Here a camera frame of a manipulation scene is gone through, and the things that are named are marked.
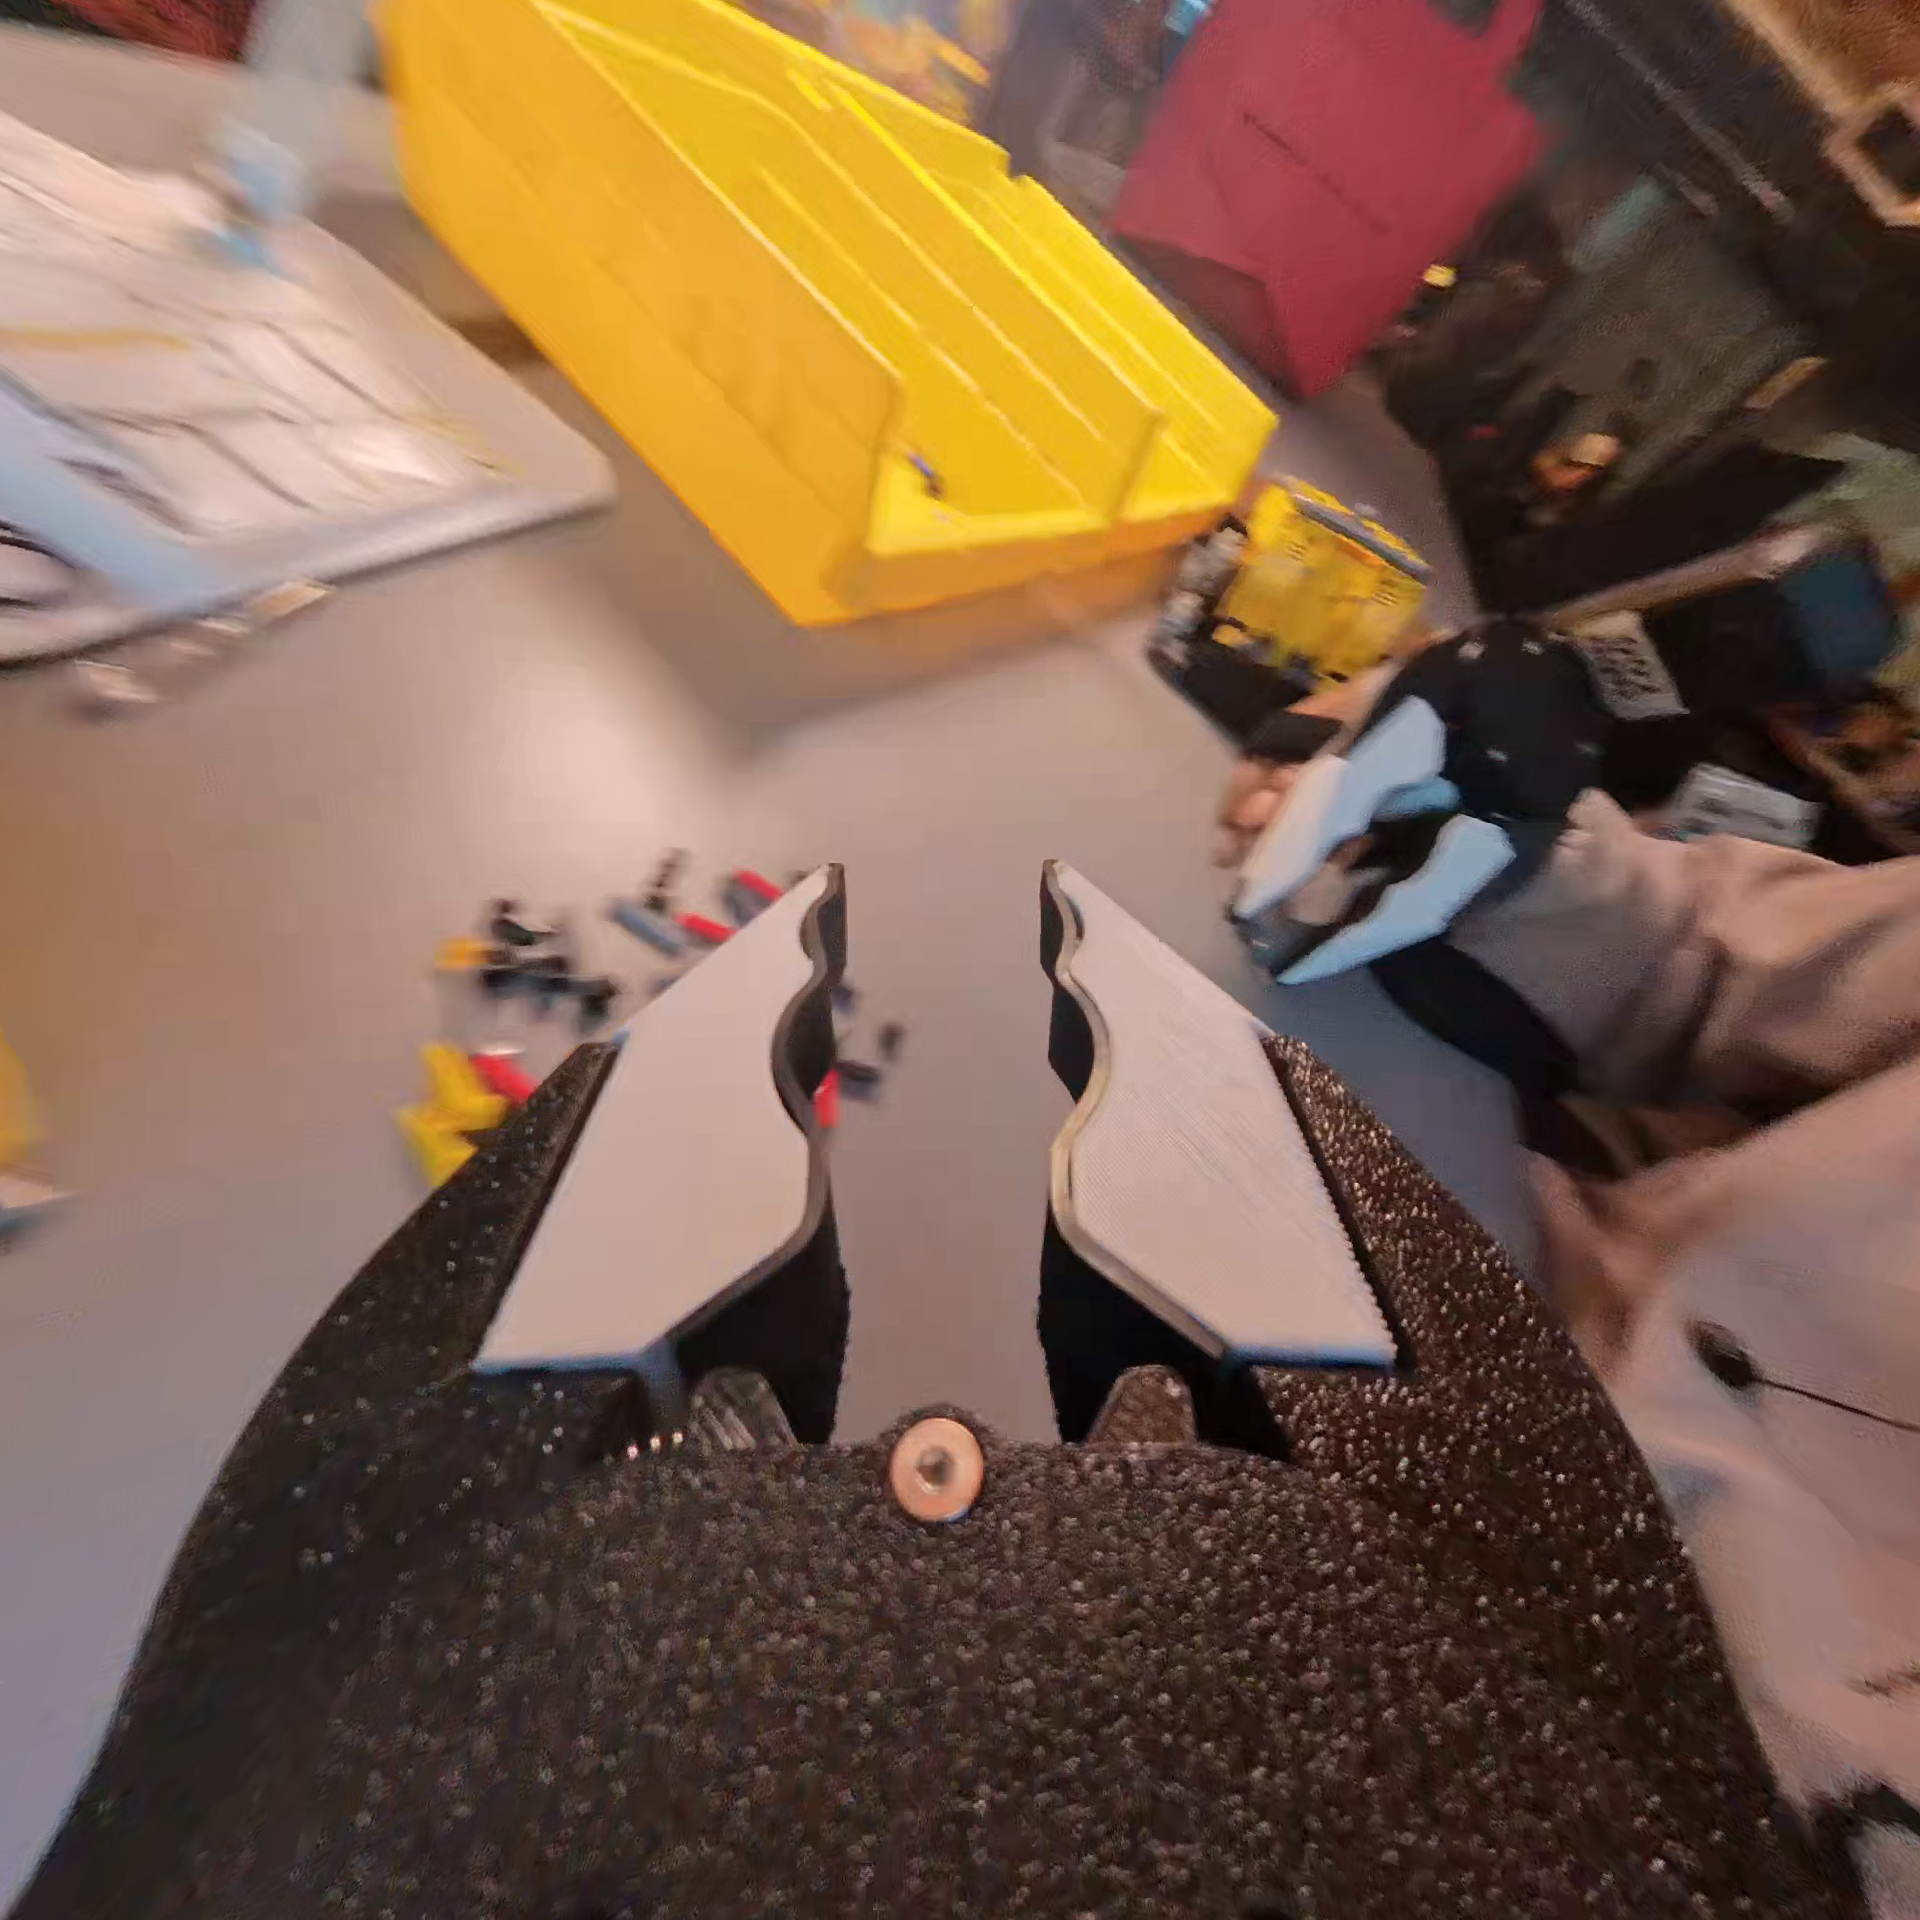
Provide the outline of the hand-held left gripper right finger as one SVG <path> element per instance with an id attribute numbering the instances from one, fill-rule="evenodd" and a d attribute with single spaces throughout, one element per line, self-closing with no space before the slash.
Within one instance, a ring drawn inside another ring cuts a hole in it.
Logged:
<path id="1" fill-rule="evenodd" d="M 1048 1153 L 1040 1346 L 1059 1436 L 1163 1370 L 1203 1438 L 1281 1445 L 1262 1370 L 1393 1375 L 1402 1327 L 1281 1036 L 1073 865 L 1040 870 Z"/>

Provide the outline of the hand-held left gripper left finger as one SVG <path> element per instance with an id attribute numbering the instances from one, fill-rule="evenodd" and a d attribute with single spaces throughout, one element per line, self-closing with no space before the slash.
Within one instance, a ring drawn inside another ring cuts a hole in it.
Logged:
<path id="1" fill-rule="evenodd" d="M 737 1370 L 798 1439 L 833 1439 L 848 1276 L 818 1092 L 846 961 L 827 862 L 627 1021 L 476 1373 L 632 1375 L 675 1431 Z"/>

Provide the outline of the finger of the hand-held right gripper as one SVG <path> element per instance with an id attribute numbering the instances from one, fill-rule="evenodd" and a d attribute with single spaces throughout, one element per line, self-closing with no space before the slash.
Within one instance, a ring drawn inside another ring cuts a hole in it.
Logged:
<path id="1" fill-rule="evenodd" d="M 1447 725 L 1422 697 L 1399 699 L 1314 754 L 1239 865 L 1235 919 L 1259 921 L 1382 823 L 1452 814 L 1447 754 Z"/>
<path id="2" fill-rule="evenodd" d="M 1355 919 L 1276 971 L 1284 987 L 1364 970 L 1377 961 L 1438 937 L 1516 860 L 1498 823 L 1447 819 L 1426 862 L 1379 892 Z"/>

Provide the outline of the yellow toy robot vehicle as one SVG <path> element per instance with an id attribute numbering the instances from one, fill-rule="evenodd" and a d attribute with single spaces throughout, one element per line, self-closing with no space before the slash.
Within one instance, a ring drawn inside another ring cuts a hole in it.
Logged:
<path id="1" fill-rule="evenodd" d="M 1283 475 L 1186 545 L 1145 658 L 1247 742 L 1274 715 L 1377 667 L 1430 585 L 1426 561 L 1379 516 Z"/>

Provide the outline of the person's right forearm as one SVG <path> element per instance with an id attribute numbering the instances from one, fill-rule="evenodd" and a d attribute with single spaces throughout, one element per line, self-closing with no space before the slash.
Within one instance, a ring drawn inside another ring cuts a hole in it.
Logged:
<path id="1" fill-rule="evenodd" d="M 1843 866 L 1727 831 L 1668 842 L 1594 789 L 1543 866 L 1447 939 L 1609 1097 L 1752 1118 L 1880 1081 L 1915 1100 L 1913 855 Z"/>

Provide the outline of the grey desk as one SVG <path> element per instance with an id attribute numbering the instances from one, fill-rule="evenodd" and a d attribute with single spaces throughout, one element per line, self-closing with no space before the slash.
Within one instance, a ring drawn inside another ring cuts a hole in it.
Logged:
<path id="1" fill-rule="evenodd" d="M 1162 562 L 801 630 L 546 365 L 603 519 L 409 567 L 161 706 L 6 676 L 6 1038 L 67 1199 L 6 1249 L 6 1905 L 104 1737 L 214 1475 L 411 1214 L 394 1113 L 448 1028 L 441 939 L 492 899 L 603 921 L 665 851 L 848 870 L 848 973 L 900 1065 L 846 1107 L 836 1434 L 928 1404 L 1055 1436 L 1040 865 L 1064 857 L 1329 1061 L 1536 1267 L 1496 1076 L 1369 977 L 1271 991 L 1225 927 L 1230 759 L 1145 662 Z"/>

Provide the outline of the person's right hand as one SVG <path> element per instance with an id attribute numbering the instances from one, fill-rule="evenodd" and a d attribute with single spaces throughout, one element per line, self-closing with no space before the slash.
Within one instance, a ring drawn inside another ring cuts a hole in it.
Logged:
<path id="1" fill-rule="evenodd" d="M 1244 865 L 1279 806 L 1289 795 L 1302 764 L 1241 756 L 1230 771 L 1218 811 L 1214 866 L 1235 870 Z"/>

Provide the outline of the pile of small toy pins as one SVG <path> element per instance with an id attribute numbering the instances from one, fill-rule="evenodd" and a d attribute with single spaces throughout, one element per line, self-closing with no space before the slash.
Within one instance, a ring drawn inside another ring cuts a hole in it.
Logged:
<path id="1" fill-rule="evenodd" d="M 638 946 L 644 971 L 596 967 L 574 919 L 538 915 L 515 895 L 486 903 L 470 933 L 434 949 L 438 1030 L 417 1050 L 419 1081 L 394 1122 L 427 1193 L 464 1171 L 483 1146 L 539 1090 L 561 1044 L 543 1039 L 564 1021 L 576 1039 L 612 1043 L 707 957 L 801 886 L 723 868 L 704 899 L 687 886 L 688 852 L 665 851 L 644 885 L 606 903 L 606 923 Z"/>

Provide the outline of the beige printed hoodie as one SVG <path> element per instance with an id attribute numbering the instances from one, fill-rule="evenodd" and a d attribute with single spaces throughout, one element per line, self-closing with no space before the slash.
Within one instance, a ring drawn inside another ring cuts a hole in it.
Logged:
<path id="1" fill-rule="evenodd" d="M 1644 1451 L 1787 1810 L 1915 1915 L 1918 1436 L 1739 1397 L 1689 1346 L 1918 1422 L 1915 1100 L 1881 1078 L 1595 1185 L 1536 1166 L 1553 1302 Z"/>

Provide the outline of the red fabric object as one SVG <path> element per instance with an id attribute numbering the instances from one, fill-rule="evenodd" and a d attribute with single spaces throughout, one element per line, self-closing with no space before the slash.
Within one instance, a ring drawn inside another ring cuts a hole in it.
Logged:
<path id="1" fill-rule="evenodd" d="M 1220 3 L 1160 97 L 1111 230 L 1291 397 L 1336 386 L 1526 178 L 1508 84 L 1542 5 Z"/>

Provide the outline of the white book stand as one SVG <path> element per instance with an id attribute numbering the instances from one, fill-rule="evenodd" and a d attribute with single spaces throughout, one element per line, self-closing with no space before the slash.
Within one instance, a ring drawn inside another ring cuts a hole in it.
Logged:
<path id="1" fill-rule="evenodd" d="M 244 252 L 232 213 L 203 183 L 123 172 L 6 117 L 2 186 L 6 161 L 54 154 L 202 190 L 220 219 L 218 235 L 236 259 L 305 276 L 342 300 L 372 348 L 470 430 L 496 471 L 483 486 L 415 507 L 303 519 L 266 534 L 187 545 L 167 537 L 108 482 L 59 460 L 57 433 L 6 396 L 2 374 L 6 665 L 164 633 L 292 580 L 343 588 L 372 571 L 611 502 L 611 467 L 585 439 L 335 235 L 292 222 L 271 229 L 264 244 Z"/>

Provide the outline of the yellow divided parts bin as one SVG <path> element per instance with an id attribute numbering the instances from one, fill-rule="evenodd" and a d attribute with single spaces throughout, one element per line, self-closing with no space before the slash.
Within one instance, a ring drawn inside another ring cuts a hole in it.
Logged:
<path id="1" fill-rule="evenodd" d="M 962 318 L 753 19 L 384 5 L 380 36 L 415 207 L 792 622 L 1152 547 L 1046 452 L 1067 406 Z"/>

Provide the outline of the sticker sheet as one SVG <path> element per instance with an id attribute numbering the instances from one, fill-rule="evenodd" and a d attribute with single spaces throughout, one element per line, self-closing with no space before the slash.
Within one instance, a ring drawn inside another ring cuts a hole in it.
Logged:
<path id="1" fill-rule="evenodd" d="M 6 161 L 6 396 L 59 460 L 187 545 L 495 478 L 342 300 L 242 263 L 218 227 L 184 180 L 67 151 Z"/>

